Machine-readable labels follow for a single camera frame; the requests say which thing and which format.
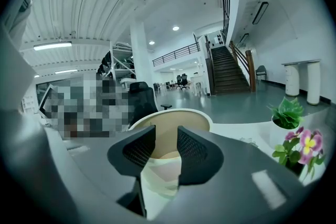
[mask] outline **chair headrest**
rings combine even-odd
[[[140,81],[140,82],[134,82],[132,84],[130,84],[130,93],[135,93],[135,92],[141,92],[144,89],[147,89],[148,85],[146,82],[144,81]]]

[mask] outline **green plant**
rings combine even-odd
[[[297,98],[292,101],[285,97],[280,103],[279,107],[270,108],[273,114],[273,122],[284,129],[294,129],[299,126],[303,107]]]

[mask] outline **chair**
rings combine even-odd
[[[188,81],[187,81],[187,75],[186,74],[182,74],[182,87],[181,89],[189,89],[190,87],[189,86],[186,86],[188,84]]]
[[[176,81],[177,81],[177,87],[176,88],[181,88],[182,87],[182,77],[180,75],[178,75],[176,77]]]
[[[130,119],[132,126],[138,120],[157,112],[154,91],[148,87],[146,82],[135,82],[130,84],[129,105],[134,106],[134,114]],[[161,105],[165,110],[172,107],[170,104]]]
[[[265,80],[266,81],[268,80],[265,66],[259,66],[258,69],[256,70],[257,83],[259,84],[258,76],[265,76]]]

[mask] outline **pixelated blur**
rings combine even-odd
[[[51,87],[41,108],[63,138],[115,136],[128,129],[134,111],[128,93],[117,82],[95,74]]]

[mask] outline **ceiling light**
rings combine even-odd
[[[77,69],[71,69],[71,70],[64,70],[64,71],[57,71],[55,74],[61,74],[61,73],[68,73],[68,72],[76,72],[78,71]]]
[[[71,42],[60,42],[54,44],[43,44],[34,46],[34,50],[46,50],[46,49],[54,49],[54,48],[63,48],[63,47],[71,47]]]
[[[262,4],[259,7],[256,17],[254,18],[252,22],[253,25],[256,25],[260,21],[267,7],[268,7],[268,2],[262,2]]]

